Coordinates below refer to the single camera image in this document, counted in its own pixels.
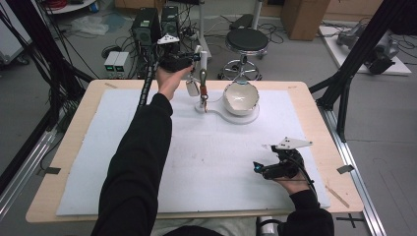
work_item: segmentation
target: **gray floor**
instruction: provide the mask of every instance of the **gray floor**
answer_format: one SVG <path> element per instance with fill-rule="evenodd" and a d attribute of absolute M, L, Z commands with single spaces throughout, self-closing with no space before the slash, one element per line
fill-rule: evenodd
<path fill-rule="evenodd" d="M 62 27 L 72 19 L 88 12 L 60 17 Z M 99 15 L 109 16 L 106 12 Z M 207 20 L 207 29 L 223 21 L 222 18 Z M 77 33 L 69 40 L 80 52 L 95 73 L 105 78 L 104 59 L 101 50 L 114 44 L 120 36 L 129 36 L 131 21 L 115 26 L 106 36 Z M 261 19 L 261 23 L 280 26 L 279 19 Z M 225 35 L 227 24 L 218 24 L 213 34 Z M 308 86 L 333 75 L 337 67 L 321 38 L 313 41 L 289 40 L 284 33 L 281 44 L 270 43 L 268 55 L 252 60 L 260 67 L 265 81 L 302 81 Z M 208 63 L 209 78 L 216 80 L 219 69 L 238 55 L 225 49 L 224 38 L 207 37 L 212 59 Z M 416 55 L 415 50 L 408 51 Z M 88 74 L 86 65 L 70 51 L 74 64 Z M 403 62 L 416 63 L 417 59 L 402 52 L 398 58 Z M 417 98 L 416 66 L 409 66 L 412 76 L 370 76 L 358 74 L 351 85 L 346 121 L 346 139 L 364 179 L 387 235 L 416 235 L 417 226 Z M 0 72 L 0 172 L 17 153 L 30 132 L 48 108 L 48 86 L 33 64 L 11 65 Z M 314 98 L 321 96 L 319 91 Z M 46 162 L 53 156 L 51 153 Z M 2 235 L 89 235 L 93 223 L 29 224 L 25 215 L 41 182 L 33 175 L 22 193 L 0 222 Z M 364 222 L 337 220 L 347 214 L 334 215 L 336 235 L 369 235 Z M 352 214 L 363 218 L 361 213 Z"/>

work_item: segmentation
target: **black sleeve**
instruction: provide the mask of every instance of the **black sleeve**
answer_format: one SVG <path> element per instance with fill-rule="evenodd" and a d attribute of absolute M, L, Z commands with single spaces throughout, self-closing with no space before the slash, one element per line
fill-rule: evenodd
<path fill-rule="evenodd" d="M 172 107 L 157 93 L 137 110 L 110 161 L 91 235 L 150 235 L 172 134 Z"/>
<path fill-rule="evenodd" d="M 295 211 L 290 213 L 287 222 L 280 226 L 279 236 L 334 235 L 331 214 L 320 208 L 313 191 L 301 191 L 290 198 L 295 205 Z"/>

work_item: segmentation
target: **table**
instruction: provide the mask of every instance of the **table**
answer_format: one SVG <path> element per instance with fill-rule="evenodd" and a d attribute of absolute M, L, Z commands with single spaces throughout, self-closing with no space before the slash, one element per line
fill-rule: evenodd
<path fill-rule="evenodd" d="M 339 174 L 336 169 L 343 165 L 328 128 L 316 106 L 314 99 L 304 83 L 301 82 L 253 82 L 258 89 L 287 90 L 300 120 L 307 140 L 314 143 L 311 146 L 312 155 L 322 179 L 326 185 L 331 207 L 329 212 L 359 212 L 363 209 L 362 201 L 349 174 Z M 224 89 L 228 81 L 207 81 L 209 89 Z M 89 216 L 57 216 L 68 174 L 72 163 L 82 145 L 83 137 L 89 128 L 89 122 L 94 116 L 100 103 L 101 95 L 106 89 L 141 89 L 143 81 L 97 80 L 89 84 L 89 88 L 77 110 L 68 131 L 58 148 L 51 167 L 59 167 L 58 175 L 45 175 L 36 196 L 27 213 L 27 221 L 31 223 L 88 221 L 96 220 L 96 215 Z M 185 89 L 183 81 L 179 89 Z M 258 211 L 228 211 L 228 212 L 196 212 L 186 217 L 220 217 L 220 216 L 258 216 L 268 214 Z M 175 213 L 159 214 L 157 218 L 177 218 L 185 215 Z"/>

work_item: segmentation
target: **white paper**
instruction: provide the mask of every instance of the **white paper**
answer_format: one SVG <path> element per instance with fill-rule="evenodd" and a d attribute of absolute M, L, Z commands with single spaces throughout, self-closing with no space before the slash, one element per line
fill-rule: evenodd
<path fill-rule="evenodd" d="M 221 95 L 221 90 L 210 90 L 209 100 Z M 109 89 L 103 94 L 71 169 L 58 215 L 98 213 L 108 164 L 129 127 L 139 97 L 137 89 Z M 260 115 L 248 125 L 228 123 L 215 113 L 199 113 L 194 108 L 197 101 L 184 90 L 178 90 L 171 101 L 173 135 L 158 212 L 292 209 L 286 191 L 253 170 L 253 161 L 278 163 L 266 145 L 277 145 L 285 137 L 305 140 L 287 91 L 260 90 Z M 310 149 L 298 150 L 315 180 L 321 206 L 329 207 Z"/>

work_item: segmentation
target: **stool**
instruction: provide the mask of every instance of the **stool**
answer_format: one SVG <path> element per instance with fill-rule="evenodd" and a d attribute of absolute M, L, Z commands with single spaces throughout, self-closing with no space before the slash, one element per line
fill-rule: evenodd
<path fill-rule="evenodd" d="M 219 79 L 224 77 L 230 81 L 246 79 L 259 81 L 262 79 L 258 67 L 248 61 L 247 56 L 263 56 L 267 51 L 268 38 L 255 29 L 234 29 L 226 36 L 226 46 L 234 52 L 240 53 L 240 60 L 228 62 L 222 69 Z"/>

